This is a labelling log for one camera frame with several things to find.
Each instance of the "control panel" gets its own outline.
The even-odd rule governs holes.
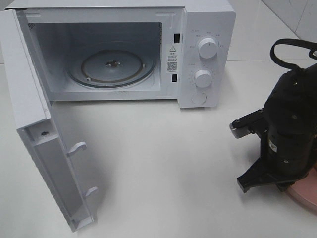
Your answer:
[[[178,103],[214,107],[229,50],[235,12],[188,13]]]

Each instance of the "warning label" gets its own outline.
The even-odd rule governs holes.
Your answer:
[[[166,45],[166,62],[167,62],[167,72],[176,73],[178,72],[178,58],[180,56],[180,45],[170,44]]]

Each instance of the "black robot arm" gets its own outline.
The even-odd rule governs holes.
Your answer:
[[[310,49],[309,56],[317,60],[313,42],[280,39],[272,46],[271,59],[291,71],[280,77],[262,109],[230,124],[236,138],[255,133],[261,139],[260,158],[238,178],[244,192],[268,184],[285,191],[317,160],[317,64],[301,69],[280,60],[274,53],[279,44]]]

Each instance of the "white knob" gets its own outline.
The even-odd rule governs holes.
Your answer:
[[[199,88],[206,88],[208,87],[212,82],[212,76],[207,70],[199,70],[194,75],[195,78],[195,84]]]
[[[205,59],[210,59],[217,54],[218,41],[211,37],[203,38],[198,43],[199,55]]]

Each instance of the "qr code sticker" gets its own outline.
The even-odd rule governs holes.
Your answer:
[[[167,71],[177,71],[177,62],[168,62]]]

